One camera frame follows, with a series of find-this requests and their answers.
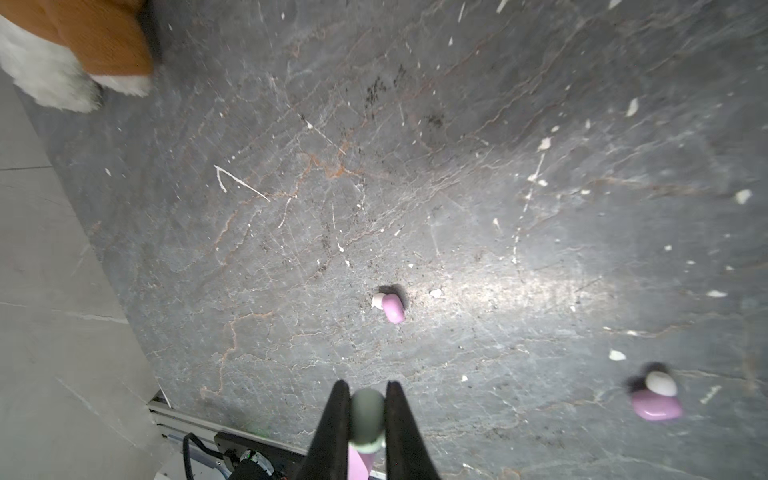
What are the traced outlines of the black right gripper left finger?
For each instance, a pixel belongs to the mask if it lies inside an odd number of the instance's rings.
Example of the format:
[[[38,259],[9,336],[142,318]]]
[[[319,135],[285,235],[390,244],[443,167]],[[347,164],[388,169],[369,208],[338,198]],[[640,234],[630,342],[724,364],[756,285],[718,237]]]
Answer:
[[[295,478],[346,480],[351,395],[344,380],[334,383],[314,438]]]

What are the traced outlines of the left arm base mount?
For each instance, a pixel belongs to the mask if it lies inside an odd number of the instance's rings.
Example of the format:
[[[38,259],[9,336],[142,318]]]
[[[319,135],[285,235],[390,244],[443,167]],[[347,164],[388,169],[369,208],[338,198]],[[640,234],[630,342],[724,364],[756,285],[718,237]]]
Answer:
[[[214,442],[230,471],[229,479],[295,479],[305,452],[273,442],[219,432]]]

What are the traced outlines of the mint green earbud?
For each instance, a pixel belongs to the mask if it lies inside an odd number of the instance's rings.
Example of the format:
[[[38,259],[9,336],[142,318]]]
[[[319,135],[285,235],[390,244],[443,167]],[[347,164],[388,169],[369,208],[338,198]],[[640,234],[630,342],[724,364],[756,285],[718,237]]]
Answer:
[[[352,395],[350,407],[350,446],[361,454],[378,452],[385,443],[385,397],[361,389]]]

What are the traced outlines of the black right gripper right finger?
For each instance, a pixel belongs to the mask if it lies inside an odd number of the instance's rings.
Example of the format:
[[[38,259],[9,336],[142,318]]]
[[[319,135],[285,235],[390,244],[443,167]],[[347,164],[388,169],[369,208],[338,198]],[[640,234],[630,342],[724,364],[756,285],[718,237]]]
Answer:
[[[404,390],[397,381],[387,384],[384,425],[389,480],[440,480]]]

